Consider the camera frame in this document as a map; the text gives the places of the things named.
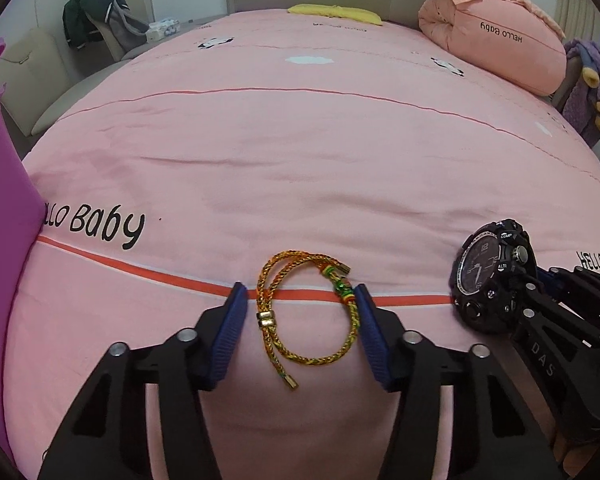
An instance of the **watch button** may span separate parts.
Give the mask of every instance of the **watch button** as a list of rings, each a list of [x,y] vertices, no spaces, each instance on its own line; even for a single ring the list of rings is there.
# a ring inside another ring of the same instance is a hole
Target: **watch button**
[[[478,319],[481,314],[480,305],[477,303],[474,303],[473,301],[469,301],[464,306],[464,311],[466,312],[467,317],[469,319]]]
[[[522,245],[519,245],[513,249],[513,259],[524,265],[529,261],[529,253]]]

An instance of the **curtain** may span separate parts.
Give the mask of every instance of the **curtain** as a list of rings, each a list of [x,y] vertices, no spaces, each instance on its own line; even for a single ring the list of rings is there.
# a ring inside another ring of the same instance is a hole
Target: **curtain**
[[[555,21],[567,40],[600,41],[600,13],[591,0],[558,0]]]

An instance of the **braided bracelet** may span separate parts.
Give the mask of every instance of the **braided bracelet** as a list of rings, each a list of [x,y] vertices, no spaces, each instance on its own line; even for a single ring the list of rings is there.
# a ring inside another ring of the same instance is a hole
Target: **braided bracelet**
[[[266,281],[271,269],[280,261],[288,259],[291,259],[291,261],[285,264],[285,266],[275,275],[269,288],[267,288]],[[276,316],[271,306],[274,292],[280,286],[280,283],[285,276],[296,267],[307,263],[314,264],[323,276],[331,280],[333,289],[340,297],[340,301],[344,307],[346,307],[351,321],[349,335],[347,335],[341,348],[336,353],[325,357],[302,357],[289,351],[282,341],[280,341],[276,326]],[[358,306],[356,305],[356,297],[353,294],[353,288],[349,283],[349,280],[345,277],[349,271],[349,267],[326,254],[312,254],[304,251],[283,251],[273,256],[260,272],[258,285],[256,286],[256,303],[258,307],[256,316],[258,325],[262,330],[264,348],[267,351],[267,356],[269,356],[269,360],[273,364],[273,367],[292,390],[295,390],[298,387],[298,383],[294,381],[293,377],[286,373],[285,368],[274,352],[274,347],[289,361],[303,365],[322,366],[336,362],[343,357],[356,340],[358,329],[360,328],[360,318],[358,316]]]

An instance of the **green jacket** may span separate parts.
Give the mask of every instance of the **green jacket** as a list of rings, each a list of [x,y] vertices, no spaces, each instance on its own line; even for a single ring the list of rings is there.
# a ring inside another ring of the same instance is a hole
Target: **green jacket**
[[[62,23],[64,36],[70,47],[81,49],[87,42],[102,41],[98,29],[87,18],[90,15],[95,21],[107,23],[109,9],[114,0],[69,0],[64,5]],[[125,0],[117,0],[118,5],[129,7]]]

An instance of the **yellow pillow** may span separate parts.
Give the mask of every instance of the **yellow pillow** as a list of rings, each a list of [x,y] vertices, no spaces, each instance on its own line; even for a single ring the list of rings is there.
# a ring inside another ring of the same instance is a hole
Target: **yellow pillow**
[[[353,7],[300,4],[291,7],[288,12],[309,16],[325,16],[326,18],[346,18],[356,22],[370,23],[371,25],[382,25],[382,20],[376,13]]]

